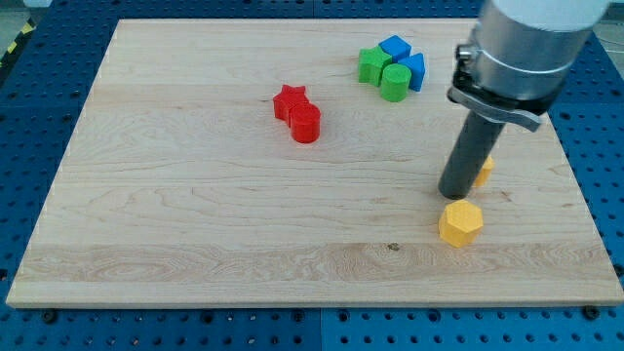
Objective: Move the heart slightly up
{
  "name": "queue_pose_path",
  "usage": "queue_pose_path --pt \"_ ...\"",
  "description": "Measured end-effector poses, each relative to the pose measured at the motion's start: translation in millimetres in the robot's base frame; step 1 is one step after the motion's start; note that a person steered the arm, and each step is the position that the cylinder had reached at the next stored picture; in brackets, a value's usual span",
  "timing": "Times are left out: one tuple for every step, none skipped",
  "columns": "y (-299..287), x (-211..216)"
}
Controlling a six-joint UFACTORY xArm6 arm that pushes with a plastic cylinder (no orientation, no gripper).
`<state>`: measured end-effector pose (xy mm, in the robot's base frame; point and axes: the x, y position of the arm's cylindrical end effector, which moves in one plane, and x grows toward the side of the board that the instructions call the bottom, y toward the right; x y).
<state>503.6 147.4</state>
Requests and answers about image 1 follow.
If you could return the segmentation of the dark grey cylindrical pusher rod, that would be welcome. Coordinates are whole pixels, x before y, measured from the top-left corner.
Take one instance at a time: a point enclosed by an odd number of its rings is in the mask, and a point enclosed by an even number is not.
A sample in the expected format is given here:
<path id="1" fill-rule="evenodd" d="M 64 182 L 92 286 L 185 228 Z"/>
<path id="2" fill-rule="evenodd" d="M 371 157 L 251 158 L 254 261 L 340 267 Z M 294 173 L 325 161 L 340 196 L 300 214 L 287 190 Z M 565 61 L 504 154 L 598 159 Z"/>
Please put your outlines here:
<path id="1" fill-rule="evenodd" d="M 460 200 L 468 195 L 504 126 L 468 113 L 438 183 L 444 197 Z"/>

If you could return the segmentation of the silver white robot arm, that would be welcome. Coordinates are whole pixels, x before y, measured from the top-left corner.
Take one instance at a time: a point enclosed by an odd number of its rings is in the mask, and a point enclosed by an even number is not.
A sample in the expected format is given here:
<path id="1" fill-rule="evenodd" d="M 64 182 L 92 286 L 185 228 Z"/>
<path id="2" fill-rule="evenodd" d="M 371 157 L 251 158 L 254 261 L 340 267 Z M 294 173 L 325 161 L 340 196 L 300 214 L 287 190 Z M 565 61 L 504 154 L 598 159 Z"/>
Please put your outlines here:
<path id="1" fill-rule="evenodd" d="M 438 183 L 463 199 L 501 131 L 535 132 L 564 87 L 607 0 L 487 0 L 468 40 L 455 49 L 447 97 L 469 111 Z"/>

